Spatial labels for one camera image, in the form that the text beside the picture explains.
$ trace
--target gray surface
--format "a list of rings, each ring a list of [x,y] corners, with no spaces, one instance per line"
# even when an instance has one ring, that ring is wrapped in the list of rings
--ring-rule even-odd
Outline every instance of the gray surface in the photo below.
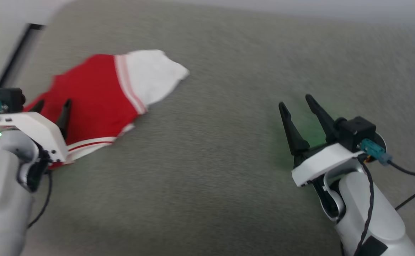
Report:
[[[396,162],[415,170],[415,31],[81,0],[43,32],[18,86],[32,99],[92,54],[139,49],[163,50],[191,75],[113,146],[54,173],[24,256],[339,255],[313,189],[291,179],[277,104],[320,143],[306,93],[335,118],[374,122]],[[392,205],[415,192],[415,178],[371,170]],[[415,200],[399,213],[415,243]]]

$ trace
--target gray carpet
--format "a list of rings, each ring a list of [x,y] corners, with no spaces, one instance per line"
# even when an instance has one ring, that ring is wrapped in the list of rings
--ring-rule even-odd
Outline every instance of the gray carpet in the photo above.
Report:
[[[80,0],[43,32],[17,86],[34,99],[92,54],[139,49],[163,50],[191,75],[114,145],[54,173],[24,256],[339,255],[314,190],[292,181],[277,109],[284,101],[303,136],[323,142],[307,93],[334,118],[374,122],[415,171],[415,31]],[[415,192],[415,178],[370,168],[394,206]],[[45,180],[35,214],[46,191]],[[399,214],[415,243],[415,200]]]

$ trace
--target red fabric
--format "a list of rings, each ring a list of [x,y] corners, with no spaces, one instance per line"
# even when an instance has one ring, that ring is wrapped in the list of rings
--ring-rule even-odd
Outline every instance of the red fabric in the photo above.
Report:
[[[113,55],[94,55],[63,75],[51,89],[24,108],[44,99],[41,115],[56,122],[67,99],[72,100],[66,144],[117,137],[138,116],[119,84]]]

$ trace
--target white background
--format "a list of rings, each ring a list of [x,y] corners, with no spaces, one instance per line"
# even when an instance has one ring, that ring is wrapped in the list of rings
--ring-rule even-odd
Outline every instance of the white background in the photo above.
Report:
[[[47,24],[72,0],[0,0],[0,73],[26,23]],[[415,27],[415,0],[174,0]]]

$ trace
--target cable connector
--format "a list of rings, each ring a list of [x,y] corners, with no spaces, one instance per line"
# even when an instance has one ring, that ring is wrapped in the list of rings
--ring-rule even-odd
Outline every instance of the cable connector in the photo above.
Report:
[[[377,159],[383,166],[389,165],[388,161],[392,160],[392,156],[387,154],[385,149],[368,138],[362,140],[361,150]]]

